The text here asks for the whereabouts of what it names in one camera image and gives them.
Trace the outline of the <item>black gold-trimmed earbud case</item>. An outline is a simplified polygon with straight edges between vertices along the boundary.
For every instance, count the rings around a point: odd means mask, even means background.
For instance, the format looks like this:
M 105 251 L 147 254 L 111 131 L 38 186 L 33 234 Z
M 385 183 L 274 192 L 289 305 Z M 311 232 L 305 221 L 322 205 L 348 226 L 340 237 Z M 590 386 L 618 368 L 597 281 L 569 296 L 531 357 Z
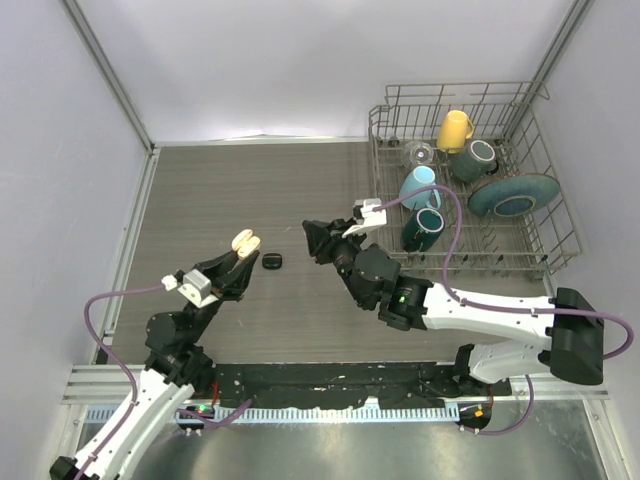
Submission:
M 261 265 L 266 270 L 278 270 L 283 265 L 283 256 L 274 252 L 265 253 L 262 256 Z

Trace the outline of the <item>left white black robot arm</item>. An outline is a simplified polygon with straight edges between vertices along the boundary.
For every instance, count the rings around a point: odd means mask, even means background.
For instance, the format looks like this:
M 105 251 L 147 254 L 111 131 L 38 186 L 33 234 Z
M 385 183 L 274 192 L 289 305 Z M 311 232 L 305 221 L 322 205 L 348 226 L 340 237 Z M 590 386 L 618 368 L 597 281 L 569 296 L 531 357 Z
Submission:
M 156 291 L 177 291 L 187 301 L 179 311 L 160 312 L 147 324 L 150 354 L 142 371 L 133 373 L 122 360 L 131 385 L 101 430 L 73 457 L 58 457 L 53 479 L 128 479 L 163 426 L 189 398 L 205 397 L 216 369 L 198 341 L 223 303 L 239 301 L 248 288 L 257 245 L 236 246 L 195 264 L 187 272 L 162 278 Z

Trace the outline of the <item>beige earbud charging case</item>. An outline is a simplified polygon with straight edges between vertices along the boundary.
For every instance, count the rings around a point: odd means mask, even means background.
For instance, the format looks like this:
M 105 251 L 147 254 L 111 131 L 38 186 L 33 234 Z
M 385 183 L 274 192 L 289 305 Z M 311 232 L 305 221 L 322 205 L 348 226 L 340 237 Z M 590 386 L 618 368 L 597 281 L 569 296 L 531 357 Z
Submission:
M 231 249 L 241 260 L 248 258 L 259 250 L 261 239 L 252 229 L 244 229 L 239 232 L 231 242 Z

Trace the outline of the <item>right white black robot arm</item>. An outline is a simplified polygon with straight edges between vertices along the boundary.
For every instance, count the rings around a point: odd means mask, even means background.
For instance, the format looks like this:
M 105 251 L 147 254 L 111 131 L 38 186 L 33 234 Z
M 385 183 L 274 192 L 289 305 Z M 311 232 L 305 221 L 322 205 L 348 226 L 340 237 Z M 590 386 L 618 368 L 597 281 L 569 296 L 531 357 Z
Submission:
M 451 380 L 465 395 L 512 376 L 549 372 L 560 380 L 603 382 L 604 322 L 584 297 L 560 288 L 555 297 L 509 297 L 463 290 L 404 275 L 399 263 L 353 220 L 302 223 L 317 264 L 331 264 L 356 305 L 401 330 L 464 330 L 499 337 L 459 348 Z

